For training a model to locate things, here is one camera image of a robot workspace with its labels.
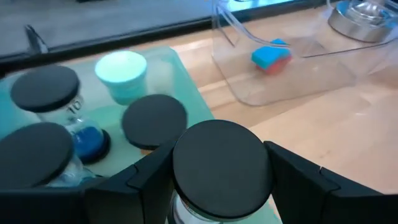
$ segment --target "stainless steel container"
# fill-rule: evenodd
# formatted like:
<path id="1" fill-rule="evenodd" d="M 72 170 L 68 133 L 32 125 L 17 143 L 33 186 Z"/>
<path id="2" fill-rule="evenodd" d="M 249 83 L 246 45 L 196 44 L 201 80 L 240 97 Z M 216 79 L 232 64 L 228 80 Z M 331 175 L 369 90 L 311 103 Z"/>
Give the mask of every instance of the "stainless steel container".
<path id="1" fill-rule="evenodd" d="M 378 4 L 339 2 L 329 17 L 329 25 L 347 37 L 363 42 L 382 42 L 393 30 L 393 16 Z"/>

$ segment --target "jar lid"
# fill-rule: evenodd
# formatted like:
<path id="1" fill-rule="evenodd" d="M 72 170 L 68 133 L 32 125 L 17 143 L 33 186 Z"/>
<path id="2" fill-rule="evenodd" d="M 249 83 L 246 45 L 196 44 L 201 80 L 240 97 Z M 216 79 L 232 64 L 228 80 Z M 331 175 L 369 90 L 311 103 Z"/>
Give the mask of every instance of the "jar lid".
<path id="1" fill-rule="evenodd" d="M 77 96 L 79 87 L 75 71 L 49 65 L 18 78 L 12 86 L 11 98 L 23 110 L 44 113 L 67 105 Z"/>
<path id="2" fill-rule="evenodd" d="M 155 150 L 180 137 L 187 128 L 187 113 L 171 96 L 149 95 L 130 104 L 123 114 L 122 128 L 132 145 Z"/>
<path id="3" fill-rule="evenodd" d="M 259 210 L 272 190 L 272 171 L 263 143 L 230 121 L 198 123 L 173 151 L 177 193 L 197 214 L 214 221 L 245 218 Z"/>
<path id="4" fill-rule="evenodd" d="M 147 61 L 144 56 L 129 50 L 107 54 L 95 65 L 95 73 L 105 85 L 141 81 L 146 70 Z"/>
<path id="5" fill-rule="evenodd" d="M 0 189 L 44 185 L 63 172 L 72 155 L 72 137 L 59 124 L 18 129 L 0 141 Z"/>

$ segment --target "blue sponge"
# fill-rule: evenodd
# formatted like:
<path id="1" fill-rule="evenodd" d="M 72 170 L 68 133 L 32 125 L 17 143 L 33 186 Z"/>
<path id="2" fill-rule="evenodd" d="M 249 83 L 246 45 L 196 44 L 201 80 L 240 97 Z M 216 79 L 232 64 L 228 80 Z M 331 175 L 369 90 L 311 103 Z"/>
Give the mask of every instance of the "blue sponge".
<path id="1" fill-rule="evenodd" d="M 275 39 L 271 41 L 273 44 L 286 44 L 281 39 Z M 251 60 L 260 68 L 267 70 L 276 61 L 287 58 L 290 55 L 288 49 L 282 49 L 278 47 L 265 46 L 255 50 L 251 54 Z"/>

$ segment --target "blue sand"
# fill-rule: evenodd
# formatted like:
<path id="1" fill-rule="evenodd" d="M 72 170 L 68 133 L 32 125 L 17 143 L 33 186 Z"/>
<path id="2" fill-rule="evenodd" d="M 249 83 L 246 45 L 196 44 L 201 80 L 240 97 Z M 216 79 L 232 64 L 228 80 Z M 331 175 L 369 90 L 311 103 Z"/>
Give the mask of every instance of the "blue sand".
<path id="1" fill-rule="evenodd" d="M 94 127 L 83 128 L 73 135 L 75 152 L 80 159 L 99 153 L 103 142 L 102 133 Z"/>
<path id="2" fill-rule="evenodd" d="M 273 44 L 286 44 L 281 39 L 275 39 L 271 41 Z M 266 70 L 273 63 L 281 58 L 286 58 L 290 55 L 288 49 L 282 49 L 278 47 L 265 46 L 255 50 L 251 54 L 251 60 L 260 68 Z"/>

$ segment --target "scrub sponge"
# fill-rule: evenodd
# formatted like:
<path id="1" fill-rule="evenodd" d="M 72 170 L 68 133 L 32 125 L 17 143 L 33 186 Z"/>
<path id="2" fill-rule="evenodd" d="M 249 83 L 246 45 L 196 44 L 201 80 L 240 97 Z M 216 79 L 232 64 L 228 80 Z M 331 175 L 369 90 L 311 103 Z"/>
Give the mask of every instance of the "scrub sponge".
<path id="1" fill-rule="evenodd" d="M 271 41 L 273 44 L 286 44 L 281 39 Z M 292 59 L 288 49 L 265 46 L 255 50 L 251 55 L 251 60 L 258 68 L 265 71 L 266 74 L 276 74 Z"/>

